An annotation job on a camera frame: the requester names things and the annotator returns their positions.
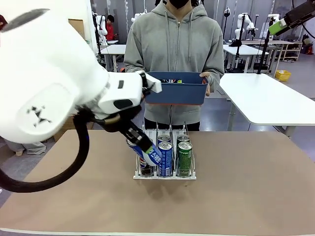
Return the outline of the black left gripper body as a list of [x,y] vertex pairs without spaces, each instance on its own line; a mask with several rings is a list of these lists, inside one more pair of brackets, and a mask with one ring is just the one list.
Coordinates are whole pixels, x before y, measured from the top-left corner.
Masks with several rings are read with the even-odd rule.
[[103,120],[103,129],[107,132],[120,132],[129,141],[138,144],[143,136],[142,131],[132,122],[141,112],[140,105],[119,111]]

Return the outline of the person's left hand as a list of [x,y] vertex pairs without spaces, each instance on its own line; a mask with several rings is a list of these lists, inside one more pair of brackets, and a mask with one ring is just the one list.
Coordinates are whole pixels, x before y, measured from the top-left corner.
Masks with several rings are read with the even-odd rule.
[[206,93],[205,95],[207,97],[210,96],[210,93],[211,93],[211,89],[210,89],[210,85],[211,85],[211,77],[210,77],[210,72],[202,72],[199,74],[199,76],[201,78],[203,78],[203,83],[207,83],[207,89],[206,89]]

